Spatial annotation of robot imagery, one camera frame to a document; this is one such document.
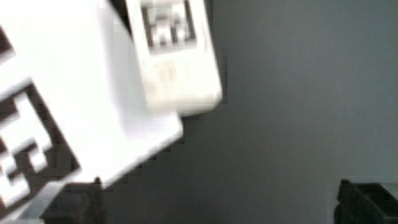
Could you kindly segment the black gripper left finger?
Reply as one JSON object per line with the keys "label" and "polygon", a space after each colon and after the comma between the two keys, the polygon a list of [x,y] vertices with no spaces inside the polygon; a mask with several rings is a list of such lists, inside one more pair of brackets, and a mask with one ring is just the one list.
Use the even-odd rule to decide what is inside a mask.
{"label": "black gripper left finger", "polygon": [[39,218],[45,224],[107,224],[100,179],[66,184]]}

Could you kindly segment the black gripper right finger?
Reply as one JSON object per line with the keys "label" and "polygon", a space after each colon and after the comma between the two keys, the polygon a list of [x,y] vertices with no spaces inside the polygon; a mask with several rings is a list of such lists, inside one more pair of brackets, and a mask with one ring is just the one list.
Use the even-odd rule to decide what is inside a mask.
{"label": "black gripper right finger", "polygon": [[398,224],[398,183],[341,180],[334,224]]}

